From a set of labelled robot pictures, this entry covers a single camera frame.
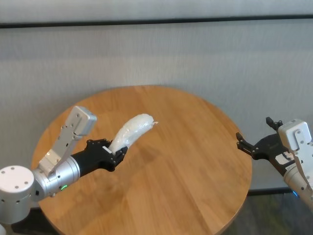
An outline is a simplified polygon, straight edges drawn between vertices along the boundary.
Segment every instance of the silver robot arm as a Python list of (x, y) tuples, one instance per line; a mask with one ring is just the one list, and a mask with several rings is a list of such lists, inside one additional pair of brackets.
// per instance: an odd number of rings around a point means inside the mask
[(287, 168), (284, 181), (313, 210), (313, 142), (308, 124), (294, 119), (280, 126), (278, 134), (295, 161)]
[(75, 106), (36, 169), (13, 165), (0, 170), (0, 223), (21, 221), (28, 215), (32, 201), (54, 196), (79, 179), (80, 169), (71, 153), (96, 120), (89, 110)]
[(88, 140), (83, 151), (72, 154), (77, 141), (89, 134), (96, 120), (89, 110), (75, 106), (53, 147), (36, 169), (13, 165), (0, 170), (0, 223), (23, 220), (29, 214), (32, 201), (54, 197), (96, 169), (114, 171), (132, 143), (155, 124), (150, 115), (138, 115), (125, 123), (113, 141)]
[(237, 147), (254, 160), (268, 160), (283, 176), (286, 184), (313, 211), (313, 142), (306, 122), (294, 119), (283, 124), (266, 119), (276, 133), (255, 145), (236, 134)]

